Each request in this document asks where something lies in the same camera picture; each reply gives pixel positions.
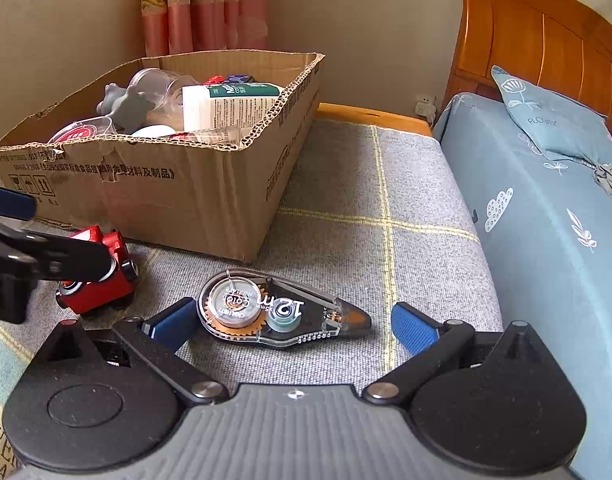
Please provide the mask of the red lidded plastic cup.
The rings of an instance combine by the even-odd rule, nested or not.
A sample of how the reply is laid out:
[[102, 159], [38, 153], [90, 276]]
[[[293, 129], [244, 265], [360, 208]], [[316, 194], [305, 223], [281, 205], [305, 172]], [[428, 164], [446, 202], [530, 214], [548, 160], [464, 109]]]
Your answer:
[[97, 116], [72, 122], [58, 130], [48, 143], [62, 143], [69, 140], [80, 140], [91, 138], [91, 136], [103, 136], [103, 134], [115, 134], [116, 129], [112, 118], [108, 116]]

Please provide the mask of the blue bed sheet mattress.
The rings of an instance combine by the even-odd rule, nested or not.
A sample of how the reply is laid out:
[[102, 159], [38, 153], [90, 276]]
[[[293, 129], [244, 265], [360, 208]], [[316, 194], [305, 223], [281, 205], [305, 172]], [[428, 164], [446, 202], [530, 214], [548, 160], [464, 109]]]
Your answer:
[[434, 128], [471, 211], [504, 321], [530, 322], [587, 430], [573, 466], [612, 479], [612, 200], [591, 166], [542, 154], [504, 104], [461, 93]]

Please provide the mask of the grey plaid blanket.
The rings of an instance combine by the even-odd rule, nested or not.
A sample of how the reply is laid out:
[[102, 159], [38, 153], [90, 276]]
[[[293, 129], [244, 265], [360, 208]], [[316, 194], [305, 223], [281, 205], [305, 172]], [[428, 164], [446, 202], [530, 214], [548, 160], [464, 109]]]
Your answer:
[[[106, 328], [149, 318], [199, 296], [214, 274], [239, 262], [129, 244], [141, 271], [126, 311], [86, 323]], [[358, 389], [408, 358], [391, 333], [402, 300], [438, 321], [463, 318], [500, 330], [492, 277], [457, 183], [438, 143], [391, 129], [315, 120], [258, 256], [246, 268], [319, 288], [372, 318], [368, 336], [273, 350], [229, 344], [202, 330], [178, 356], [233, 389], [238, 382], [342, 384]], [[0, 405], [55, 324], [56, 284], [40, 282], [27, 322], [0, 321]]]

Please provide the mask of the wooden bed headboard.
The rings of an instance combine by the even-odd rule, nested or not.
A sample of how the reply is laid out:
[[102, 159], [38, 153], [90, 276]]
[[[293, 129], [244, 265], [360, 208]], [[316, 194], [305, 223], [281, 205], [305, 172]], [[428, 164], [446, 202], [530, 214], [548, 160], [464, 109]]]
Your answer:
[[492, 66], [581, 102], [612, 134], [612, 25], [577, 0], [463, 0], [443, 98], [499, 99]]

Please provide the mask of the brown cardboard box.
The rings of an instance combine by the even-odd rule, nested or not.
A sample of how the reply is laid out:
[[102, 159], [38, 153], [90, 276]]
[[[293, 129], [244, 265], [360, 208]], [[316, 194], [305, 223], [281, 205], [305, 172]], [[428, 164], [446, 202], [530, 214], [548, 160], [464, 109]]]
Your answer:
[[[201, 51], [138, 58], [30, 115], [0, 140], [0, 177], [39, 197], [38, 216], [60, 226], [115, 228], [132, 240], [254, 260], [320, 103], [323, 55]], [[141, 68], [197, 80], [242, 74], [281, 88], [278, 102], [242, 139], [133, 139], [102, 134], [53, 143], [89, 117], [106, 84]]]

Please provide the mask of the mint green oval case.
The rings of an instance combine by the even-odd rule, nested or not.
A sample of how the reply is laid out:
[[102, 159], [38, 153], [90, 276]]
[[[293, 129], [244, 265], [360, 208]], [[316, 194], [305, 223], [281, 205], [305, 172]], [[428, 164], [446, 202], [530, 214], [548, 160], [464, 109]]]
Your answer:
[[142, 139], [161, 139], [161, 138], [169, 138], [169, 136], [174, 136], [176, 134], [176, 130], [167, 125], [148, 125], [146, 127], [140, 128], [132, 134], [134, 138], [142, 138]]

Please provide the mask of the clear plastic jar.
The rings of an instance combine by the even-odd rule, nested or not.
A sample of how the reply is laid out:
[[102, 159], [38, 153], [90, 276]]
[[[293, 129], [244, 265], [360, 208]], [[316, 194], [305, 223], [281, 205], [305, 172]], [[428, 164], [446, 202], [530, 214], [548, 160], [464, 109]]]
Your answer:
[[145, 125], [166, 125], [176, 131], [183, 129], [184, 87], [197, 86], [199, 82], [190, 75], [144, 68], [130, 80], [129, 89], [142, 94], [153, 106], [145, 116]]

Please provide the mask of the blue patterned pillow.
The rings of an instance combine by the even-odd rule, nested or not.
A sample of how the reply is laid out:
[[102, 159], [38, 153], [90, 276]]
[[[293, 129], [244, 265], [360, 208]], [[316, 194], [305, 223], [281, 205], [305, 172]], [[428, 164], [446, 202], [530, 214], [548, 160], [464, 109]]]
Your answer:
[[497, 65], [490, 73], [515, 124], [548, 159], [574, 158], [592, 166], [612, 164], [612, 136], [600, 114]]

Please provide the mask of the wooden bench frame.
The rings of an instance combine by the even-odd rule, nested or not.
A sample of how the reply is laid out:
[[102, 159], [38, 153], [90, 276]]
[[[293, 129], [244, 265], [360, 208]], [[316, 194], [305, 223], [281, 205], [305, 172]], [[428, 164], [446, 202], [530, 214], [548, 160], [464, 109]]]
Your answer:
[[420, 136], [432, 136], [431, 128], [424, 120], [383, 112], [383, 110], [371, 110], [371, 108], [321, 103], [317, 110], [317, 117], [335, 122], [350, 122], [357, 125], [417, 133]]

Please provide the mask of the white wall socket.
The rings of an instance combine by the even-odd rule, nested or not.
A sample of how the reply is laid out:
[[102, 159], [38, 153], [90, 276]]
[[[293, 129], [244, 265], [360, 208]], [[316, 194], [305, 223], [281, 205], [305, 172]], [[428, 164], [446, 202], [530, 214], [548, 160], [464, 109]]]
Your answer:
[[414, 113], [424, 118], [427, 122], [434, 122], [437, 113], [435, 102], [435, 96], [417, 94], [415, 96]]

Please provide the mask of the red toy train engine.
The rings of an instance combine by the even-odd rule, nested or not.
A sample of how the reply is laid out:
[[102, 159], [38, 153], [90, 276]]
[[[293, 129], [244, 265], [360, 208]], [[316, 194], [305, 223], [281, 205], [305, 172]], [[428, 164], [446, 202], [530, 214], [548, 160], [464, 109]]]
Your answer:
[[104, 234], [99, 226], [90, 226], [71, 238], [102, 243], [112, 256], [112, 266], [98, 282], [60, 282], [55, 292], [59, 307], [86, 320], [95, 318], [108, 308], [126, 309], [134, 297], [138, 266], [121, 233], [112, 230]]

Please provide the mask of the pink patterned curtain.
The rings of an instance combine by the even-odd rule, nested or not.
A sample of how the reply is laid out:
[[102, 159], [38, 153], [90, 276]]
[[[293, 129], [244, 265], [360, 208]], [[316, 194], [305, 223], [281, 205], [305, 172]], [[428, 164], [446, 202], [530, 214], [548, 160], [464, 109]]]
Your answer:
[[141, 0], [148, 56], [267, 47], [268, 0]]

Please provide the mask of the white medical cotton swab jar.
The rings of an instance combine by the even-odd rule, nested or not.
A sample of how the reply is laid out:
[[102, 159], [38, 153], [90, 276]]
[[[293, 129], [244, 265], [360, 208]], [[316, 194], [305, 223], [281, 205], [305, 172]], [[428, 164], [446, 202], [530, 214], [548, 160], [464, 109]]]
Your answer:
[[182, 88], [183, 130], [251, 127], [274, 106], [283, 87], [266, 82]]

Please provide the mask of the transparent correction tape dispenser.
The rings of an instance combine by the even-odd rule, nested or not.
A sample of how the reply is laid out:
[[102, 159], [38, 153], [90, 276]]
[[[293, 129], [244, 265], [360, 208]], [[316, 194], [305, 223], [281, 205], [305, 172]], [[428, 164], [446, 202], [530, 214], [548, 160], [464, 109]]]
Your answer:
[[371, 316], [348, 301], [287, 278], [227, 269], [203, 286], [197, 314], [205, 330], [234, 344], [284, 349], [370, 333]]

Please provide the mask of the grey elephant figurine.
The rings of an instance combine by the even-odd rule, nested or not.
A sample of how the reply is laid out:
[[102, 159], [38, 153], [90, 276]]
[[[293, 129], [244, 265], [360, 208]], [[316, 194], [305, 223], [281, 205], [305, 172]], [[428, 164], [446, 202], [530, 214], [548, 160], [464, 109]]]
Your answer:
[[100, 116], [109, 117], [117, 131], [132, 134], [145, 124], [147, 114], [154, 107], [143, 92], [111, 82], [106, 84], [104, 99], [97, 104], [96, 111]]

